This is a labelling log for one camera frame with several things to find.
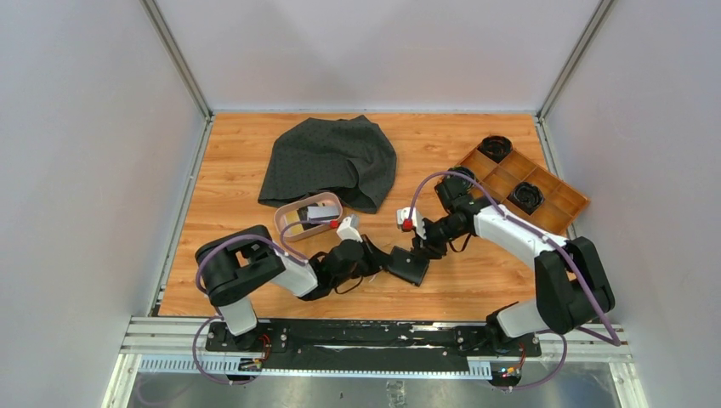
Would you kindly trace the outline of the black leather card holder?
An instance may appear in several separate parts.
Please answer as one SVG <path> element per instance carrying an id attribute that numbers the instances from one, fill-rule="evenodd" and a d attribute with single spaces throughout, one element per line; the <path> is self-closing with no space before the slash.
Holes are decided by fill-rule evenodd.
<path id="1" fill-rule="evenodd" d="M 393 276 L 421 286 L 429 268 L 429 260 L 406 249 L 394 246 L 389 254 L 385 269 Z"/>

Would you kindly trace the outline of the pink oval tray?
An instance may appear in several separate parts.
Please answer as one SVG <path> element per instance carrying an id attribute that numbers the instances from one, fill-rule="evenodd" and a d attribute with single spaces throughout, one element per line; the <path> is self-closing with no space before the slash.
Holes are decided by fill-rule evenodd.
<path id="1" fill-rule="evenodd" d="M 309 238 L 312 235 L 320 234 L 331 228 L 332 221 L 339 221 L 340 217 L 330 221 L 309 221 L 307 219 L 308 206 L 327 206 L 334 205 L 342 209 L 343 205 L 339 198 L 332 192 L 321 192 L 311 195 L 303 199 L 285 204 L 275 211 L 274 221 L 278 232 L 283 239 L 288 242 L 300 241 Z M 284 215 L 286 213 L 297 211 L 301 217 L 301 221 L 295 224 L 286 225 Z"/>

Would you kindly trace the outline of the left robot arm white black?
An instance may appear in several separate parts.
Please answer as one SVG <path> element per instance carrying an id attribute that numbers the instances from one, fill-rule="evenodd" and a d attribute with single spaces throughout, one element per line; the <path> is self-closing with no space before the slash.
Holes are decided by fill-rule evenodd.
<path id="1" fill-rule="evenodd" d="M 196 250 L 196 286 L 222 318 L 227 338 L 240 351 L 254 349 L 260 340 L 251 293 L 267 283 L 310 302 L 340 293 L 347 281 L 361 280 L 386 270 L 391 257 L 366 235 L 343 239 L 328 252 L 300 260 L 255 225 L 208 242 Z"/>

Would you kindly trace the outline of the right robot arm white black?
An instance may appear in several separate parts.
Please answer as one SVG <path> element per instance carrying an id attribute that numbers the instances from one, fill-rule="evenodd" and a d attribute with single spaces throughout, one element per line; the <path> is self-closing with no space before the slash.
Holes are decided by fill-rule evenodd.
<path id="1" fill-rule="evenodd" d="M 421 189 L 408 207 L 396 213 L 396 223 L 415 234 L 414 243 L 430 255 L 442 256 L 451 241 L 472 235 L 514 255 L 534 272 L 535 297 L 499 309 L 486 318 L 485 342 L 495 354 L 508 354 L 527 334 L 550 331 L 565 335 L 583 331 L 599 319 L 607 333 L 594 336 L 619 345 L 621 340 L 607 312 L 616 301 L 595 245 L 585 237 L 567 239 L 539 229 L 494 200 L 473 177 L 454 171 L 432 173 L 440 178 L 436 194 L 448 212 L 435 222 L 417 210 Z"/>

